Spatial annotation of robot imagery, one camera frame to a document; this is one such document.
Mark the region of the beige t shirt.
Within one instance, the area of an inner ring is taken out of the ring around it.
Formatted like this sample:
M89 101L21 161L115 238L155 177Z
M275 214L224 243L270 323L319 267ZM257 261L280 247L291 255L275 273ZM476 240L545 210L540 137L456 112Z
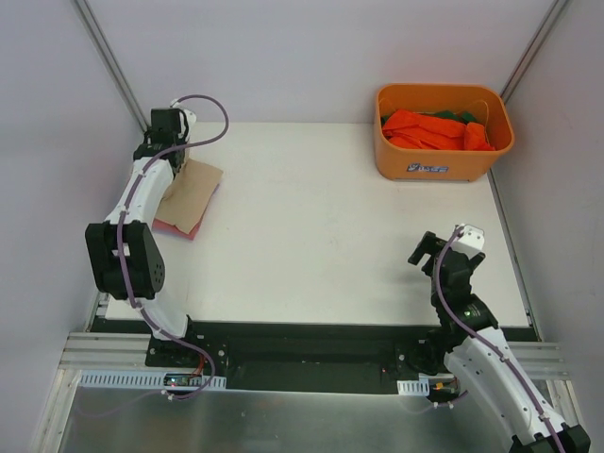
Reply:
M217 167L188 159L159 203L155 226L193 238L223 174Z

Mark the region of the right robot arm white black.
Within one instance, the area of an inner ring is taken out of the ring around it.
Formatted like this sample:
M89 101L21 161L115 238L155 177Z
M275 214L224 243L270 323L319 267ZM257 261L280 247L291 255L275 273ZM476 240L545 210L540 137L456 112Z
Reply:
M414 371L449 371L496 429L507 452L587 452L591 439L571 426L539 392L513 355L503 330L473 292L483 262L484 233L467 224L448 239L424 234L408 258L430 279L430 304L440 325L407 355Z

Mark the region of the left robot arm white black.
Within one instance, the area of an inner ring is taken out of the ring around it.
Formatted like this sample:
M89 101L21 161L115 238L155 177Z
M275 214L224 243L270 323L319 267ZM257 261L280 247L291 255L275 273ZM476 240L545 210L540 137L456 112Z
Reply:
M186 142L189 122L180 108L152 109L151 126L133 154L130 179L117 206L102 223L87 226L85 241L97 289L127 303L152 328L155 338L170 341L166 354L177 366L193 365L199 344L185 335L188 318L164 289L166 270L152 234L159 204L181 170L185 151L156 159L160 152Z

